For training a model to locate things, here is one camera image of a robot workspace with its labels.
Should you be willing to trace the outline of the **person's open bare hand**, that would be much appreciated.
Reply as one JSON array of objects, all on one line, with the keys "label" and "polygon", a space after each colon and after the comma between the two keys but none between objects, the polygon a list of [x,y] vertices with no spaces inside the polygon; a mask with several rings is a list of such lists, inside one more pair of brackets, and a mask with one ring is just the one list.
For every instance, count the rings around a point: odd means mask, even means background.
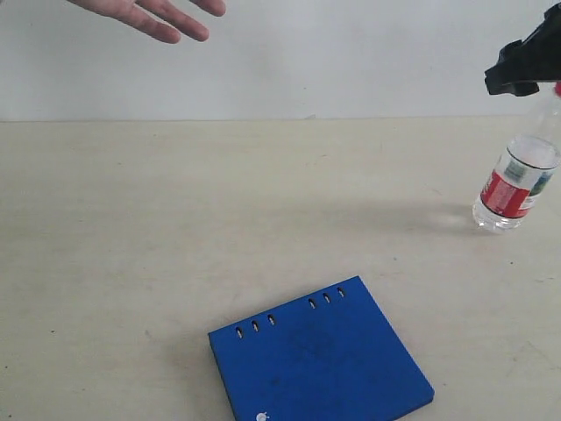
[{"label": "person's open bare hand", "polygon": [[209,38],[209,29],[167,0],[82,0],[71,4],[111,18],[165,44],[177,44],[185,35],[195,41]]}]

